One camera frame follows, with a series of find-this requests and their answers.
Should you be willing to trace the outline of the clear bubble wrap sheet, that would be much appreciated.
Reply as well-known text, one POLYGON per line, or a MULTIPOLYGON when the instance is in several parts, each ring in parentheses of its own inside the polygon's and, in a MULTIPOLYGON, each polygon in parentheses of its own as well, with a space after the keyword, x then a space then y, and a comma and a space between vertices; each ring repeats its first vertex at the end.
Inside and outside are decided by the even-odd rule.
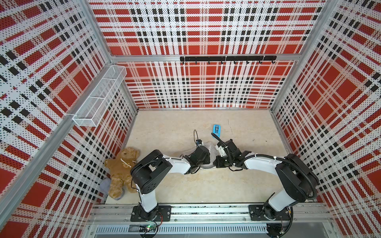
POLYGON ((210 162, 216 160, 217 156, 220 156, 220 153, 219 151, 217 150, 216 148, 216 145, 214 145, 212 142, 208 141, 208 142, 203 142, 202 143, 202 146, 206 147, 208 150, 209 150, 209 153, 210 153, 210 162))

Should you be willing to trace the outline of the blue tape dispenser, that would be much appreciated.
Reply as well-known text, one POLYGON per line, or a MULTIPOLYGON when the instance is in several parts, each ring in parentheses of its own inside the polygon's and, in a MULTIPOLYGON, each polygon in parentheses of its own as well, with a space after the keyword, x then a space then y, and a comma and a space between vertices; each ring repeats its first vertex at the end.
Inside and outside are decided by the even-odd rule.
POLYGON ((220 137, 221 136, 221 125, 213 125, 212 133, 215 134, 216 136, 220 137))

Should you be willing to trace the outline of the white plate green red rim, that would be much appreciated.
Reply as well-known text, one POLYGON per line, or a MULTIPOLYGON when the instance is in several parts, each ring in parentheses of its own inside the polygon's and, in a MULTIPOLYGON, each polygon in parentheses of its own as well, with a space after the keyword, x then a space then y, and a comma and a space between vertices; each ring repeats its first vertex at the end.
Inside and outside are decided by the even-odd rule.
POLYGON ((203 170, 209 170, 209 169, 213 169, 213 168, 215 168, 215 165, 214 165, 214 163, 213 163, 213 161, 212 161, 212 162, 210 162, 210 163, 208 163, 208 164, 202 164, 202 165, 200 166, 200 168, 203 169, 203 170))

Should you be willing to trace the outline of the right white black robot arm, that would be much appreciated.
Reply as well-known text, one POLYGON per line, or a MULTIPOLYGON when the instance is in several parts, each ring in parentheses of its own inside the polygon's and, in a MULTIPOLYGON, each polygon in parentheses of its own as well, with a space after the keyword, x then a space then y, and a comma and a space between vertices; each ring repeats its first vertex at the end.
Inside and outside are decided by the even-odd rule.
POLYGON ((253 221, 280 220, 289 217, 291 209, 306 200, 317 197, 318 178, 295 154, 286 157, 270 156, 240 151, 233 140, 223 142, 217 138, 219 155, 213 162, 217 168, 235 167, 235 171, 257 170, 278 176, 282 188, 272 194, 262 205, 249 206, 253 221))

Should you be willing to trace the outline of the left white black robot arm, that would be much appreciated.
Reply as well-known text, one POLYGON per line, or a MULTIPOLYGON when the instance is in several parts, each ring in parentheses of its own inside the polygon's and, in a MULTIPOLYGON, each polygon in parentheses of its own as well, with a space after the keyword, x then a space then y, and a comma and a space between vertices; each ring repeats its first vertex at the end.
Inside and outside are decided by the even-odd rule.
POLYGON ((159 150, 153 150, 131 169, 132 182, 140 196, 137 214, 147 221, 159 217, 159 205, 155 189, 167 174, 189 175, 196 173, 202 165, 210 163, 210 152, 207 147, 199 145, 190 155, 182 158, 165 156, 159 150))

